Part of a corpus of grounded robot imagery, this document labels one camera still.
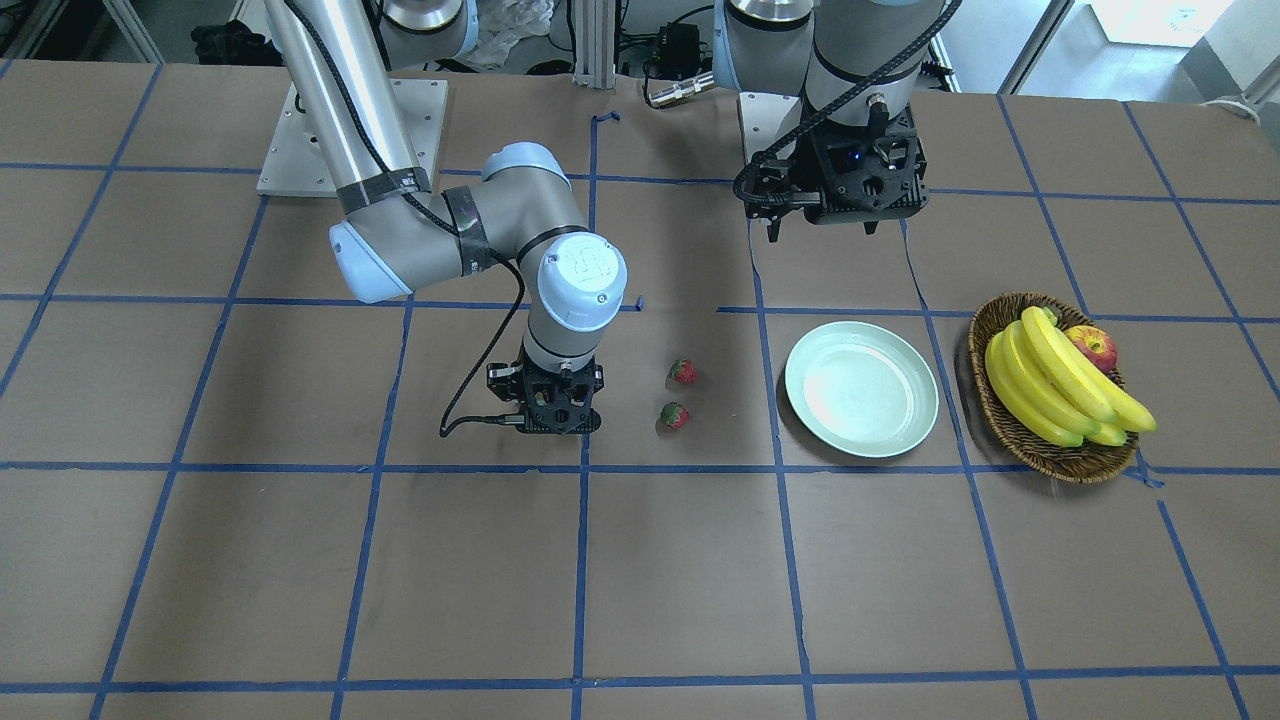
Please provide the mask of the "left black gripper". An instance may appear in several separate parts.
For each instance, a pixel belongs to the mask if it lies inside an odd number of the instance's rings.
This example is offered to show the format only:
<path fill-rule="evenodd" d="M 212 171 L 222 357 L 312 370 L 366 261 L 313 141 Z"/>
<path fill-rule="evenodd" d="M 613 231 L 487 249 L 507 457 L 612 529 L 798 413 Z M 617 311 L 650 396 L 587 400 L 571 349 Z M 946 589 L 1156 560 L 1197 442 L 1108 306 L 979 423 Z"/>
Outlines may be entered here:
<path fill-rule="evenodd" d="M 865 126 L 828 118 L 758 168 L 746 167 L 744 214 L 764 220 L 769 243 L 780 241 L 791 211 L 815 225 L 860 223 L 873 236 L 881 222 L 908 219 L 929 202 L 925 168 L 911 108 L 891 117 L 874 104 Z"/>

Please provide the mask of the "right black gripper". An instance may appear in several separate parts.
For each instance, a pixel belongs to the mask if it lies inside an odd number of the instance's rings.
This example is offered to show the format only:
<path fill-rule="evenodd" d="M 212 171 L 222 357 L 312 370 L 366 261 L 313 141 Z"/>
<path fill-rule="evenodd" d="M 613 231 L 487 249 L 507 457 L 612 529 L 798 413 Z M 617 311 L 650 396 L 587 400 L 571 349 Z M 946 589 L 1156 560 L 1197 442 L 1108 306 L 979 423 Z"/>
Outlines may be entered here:
<path fill-rule="evenodd" d="M 486 365 L 486 387 L 517 410 L 499 415 L 497 424 L 525 434 L 585 436 L 598 430 L 602 415 L 593 407 L 604 388 L 603 368 L 593 359 L 579 370 L 548 372 L 525 354 L 515 364 Z"/>

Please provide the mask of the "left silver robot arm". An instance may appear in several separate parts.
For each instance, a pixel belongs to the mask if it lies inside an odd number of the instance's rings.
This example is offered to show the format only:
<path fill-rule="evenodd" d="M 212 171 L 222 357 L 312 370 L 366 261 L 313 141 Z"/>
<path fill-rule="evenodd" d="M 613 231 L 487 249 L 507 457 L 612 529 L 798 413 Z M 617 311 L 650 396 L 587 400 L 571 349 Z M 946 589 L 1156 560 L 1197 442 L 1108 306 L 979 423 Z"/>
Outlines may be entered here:
<path fill-rule="evenodd" d="M 744 167 L 733 193 L 780 237 L 908 219 L 928 202 L 910 108 L 931 40 L 955 1 L 718 1 L 713 79 L 739 96 Z"/>

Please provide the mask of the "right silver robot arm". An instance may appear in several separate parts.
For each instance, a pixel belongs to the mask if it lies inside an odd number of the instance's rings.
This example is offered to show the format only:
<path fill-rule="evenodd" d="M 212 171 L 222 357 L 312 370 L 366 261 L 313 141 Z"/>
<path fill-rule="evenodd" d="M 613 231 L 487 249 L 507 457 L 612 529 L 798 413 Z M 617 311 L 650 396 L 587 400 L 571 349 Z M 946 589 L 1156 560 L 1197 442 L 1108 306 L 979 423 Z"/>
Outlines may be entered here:
<path fill-rule="evenodd" d="M 352 295 L 376 304 L 504 266 L 531 306 L 518 359 L 476 363 L 489 391 L 517 404 L 486 421 L 526 434 L 596 430 L 596 348 L 625 299 L 622 252 L 586 228 L 567 174 L 540 143 L 507 145 L 479 181 L 435 191 L 392 90 L 390 69 L 475 46 L 475 3 L 266 9 L 346 214 L 329 238 Z"/>

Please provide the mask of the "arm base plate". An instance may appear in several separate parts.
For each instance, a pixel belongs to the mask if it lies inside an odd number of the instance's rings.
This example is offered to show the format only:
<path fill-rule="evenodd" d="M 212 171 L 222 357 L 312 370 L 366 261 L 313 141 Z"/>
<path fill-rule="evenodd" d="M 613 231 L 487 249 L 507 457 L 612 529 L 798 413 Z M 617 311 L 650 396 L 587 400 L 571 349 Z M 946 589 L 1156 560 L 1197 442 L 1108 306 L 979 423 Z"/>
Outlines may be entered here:
<path fill-rule="evenodd" d="M 817 113 L 806 97 L 780 94 L 740 92 L 739 117 L 742 128 L 742 159 L 750 163 L 777 138 L 801 126 Z"/>
<path fill-rule="evenodd" d="M 444 79 L 392 79 L 394 111 L 380 109 L 371 141 L 389 133 L 387 119 L 399 118 L 403 131 L 403 152 L 381 150 L 392 169 L 417 167 L 436 179 L 436 155 L 442 141 L 449 85 Z M 293 85 L 288 86 L 276 128 L 268 146 L 257 182 L 257 192 L 266 196 L 333 199 L 339 187 L 379 172 L 369 158 L 344 108 L 323 105 L 320 110 L 301 111 L 303 102 Z"/>

